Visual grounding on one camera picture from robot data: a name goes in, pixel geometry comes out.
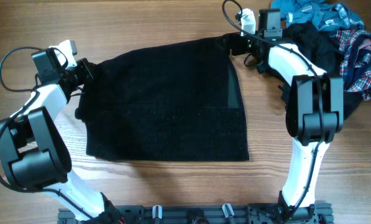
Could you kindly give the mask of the black knit sweater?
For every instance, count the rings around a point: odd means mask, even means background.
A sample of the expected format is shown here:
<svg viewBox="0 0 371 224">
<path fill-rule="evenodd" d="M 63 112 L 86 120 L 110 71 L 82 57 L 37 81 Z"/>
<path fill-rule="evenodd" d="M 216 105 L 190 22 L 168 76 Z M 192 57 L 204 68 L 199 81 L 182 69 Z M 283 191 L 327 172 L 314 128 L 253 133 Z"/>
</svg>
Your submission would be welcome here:
<svg viewBox="0 0 371 224">
<path fill-rule="evenodd" d="M 229 52 L 239 34 L 133 50 L 95 66 L 75 111 L 86 153 L 107 161 L 246 161 Z"/>
</svg>

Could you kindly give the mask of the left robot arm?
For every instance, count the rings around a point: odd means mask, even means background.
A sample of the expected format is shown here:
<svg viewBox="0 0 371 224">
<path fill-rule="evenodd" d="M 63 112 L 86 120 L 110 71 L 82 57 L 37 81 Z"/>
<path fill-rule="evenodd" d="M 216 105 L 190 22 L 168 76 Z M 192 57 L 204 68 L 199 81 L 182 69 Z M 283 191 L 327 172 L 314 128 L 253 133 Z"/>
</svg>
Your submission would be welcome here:
<svg viewBox="0 0 371 224">
<path fill-rule="evenodd" d="M 37 74 L 31 97 L 0 120 L 0 183 L 16 192 L 55 198 L 78 223 L 124 223 L 112 202 L 72 169 L 70 153 L 54 124 L 74 92 L 96 79 L 92 64 L 85 58 L 75 60 L 72 40 L 33 51 Z"/>
</svg>

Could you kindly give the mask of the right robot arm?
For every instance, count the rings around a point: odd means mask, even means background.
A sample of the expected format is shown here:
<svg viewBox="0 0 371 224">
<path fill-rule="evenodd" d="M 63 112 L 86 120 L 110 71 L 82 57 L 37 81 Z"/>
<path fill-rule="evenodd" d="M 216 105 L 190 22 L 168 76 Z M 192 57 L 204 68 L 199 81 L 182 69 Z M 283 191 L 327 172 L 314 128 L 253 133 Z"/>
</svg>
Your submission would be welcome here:
<svg viewBox="0 0 371 224">
<path fill-rule="evenodd" d="M 292 138 L 287 180 L 276 203 L 250 203 L 222 212 L 229 223 L 333 223 L 332 205 L 315 200 L 315 186 L 325 152 L 344 122 L 343 84 L 339 75 L 314 65 L 298 46 L 283 38 L 280 12 L 265 9 L 257 17 L 240 8 L 230 24 L 259 60 L 258 72 L 270 68 L 290 85 L 286 128 Z"/>
</svg>

